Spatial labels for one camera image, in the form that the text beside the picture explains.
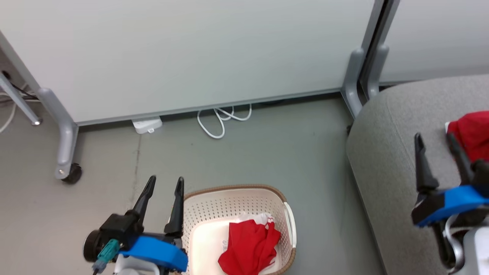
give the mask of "whiteboard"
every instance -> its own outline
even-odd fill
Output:
[[[380,82],[489,73],[489,1],[401,0]]]
[[[4,0],[0,31],[75,122],[337,89],[374,0]]]

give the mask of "white cable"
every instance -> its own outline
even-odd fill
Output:
[[[204,125],[200,121],[200,113],[202,112],[202,110],[197,112],[197,122],[199,122],[200,126],[202,127],[202,130],[204,130],[211,138],[215,138],[215,139],[221,139],[222,137],[224,137],[225,129],[224,129],[223,121],[228,121],[230,119],[235,119],[238,121],[247,121],[251,116],[251,104],[249,105],[249,112],[248,112],[248,115],[246,117],[235,116],[234,115],[234,106],[231,107],[231,113],[228,113],[221,108],[214,108],[213,110],[214,110],[214,113],[216,114],[217,118],[219,119],[219,123],[221,124],[222,134],[220,134],[218,136],[213,135],[204,127]],[[219,115],[218,111],[227,115],[227,117],[221,117],[221,115]]]
[[[10,113],[10,117],[7,119],[7,122],[0,128],[0,134],[5,131],[5,129],[7,129],[8,125],[12,122],[12,120],[14,119],[14,115],[15,115],[15,108],[17,107],[17,105],[14,103],[14,106],[12,107],[12,112]]]
[[[6,92],[0,92],[0,95],[10,97],[9,94],[7,94]],[[36,100],[36,99],[27,99],[26,101],[29,101],[29,102],[39,102],[39,100]],[[15,108],[16,107],[17,107],[17,104],[14,103],[14,106],[12,107],[12,112],[10,113],[10,116],[7,119],[7,122],[5,122],[5,124],[0,128],[0,134],[3,131],[5,131],[5,129],[7,129],[8,125],[10,125],[10,123],[14,119],[14,116],[15,116]]]

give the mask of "black cable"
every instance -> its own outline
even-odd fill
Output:
[[[23,100],[31,100],[32,98],[30,98],[30,97],[23,97],[22,99]],[[12,99],[6,99],[6,100],[0,101],[0,104],[7,103],[7,102],[12,102],[12,101],[13,101]]]
[[[23,93],[23,94],[27,95],[27,96],[28,96],[28,97],[30,97],[31,99],[39,100],[39,99],[37,98],[37,96],[34,96],[34,95],[31,95],[31,94],[27,93],[26,91],[22,90],[21,88],[19,88],[19,87],[15,86],[15,84],[14,84],[14,83],[10,82],[10,84],[12,84],[12,87],[16,88],[16,89],[17,89],[19,92],[21,92],[21,93]]]

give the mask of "white plastic basket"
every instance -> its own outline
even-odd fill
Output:
[[[183,247],[189,263],[187,275],[224,275],[218,259],[227,242],[229,222],[242,214],[270,213],[281,237],[275,263],[260,275],[284,273],[295,258],[297,234],[292,210],[284,195],[267,185],[235,185],[185,195]]]

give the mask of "gray sofa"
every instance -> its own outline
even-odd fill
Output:
[[[414,134],[421,132],[440,186],[457,186],[445,122],[482,110],[489,110],[489,75],[391,87],[369,100],[355,120],[347,154],[388,275],[447,274],[432,231],[411,222]]]

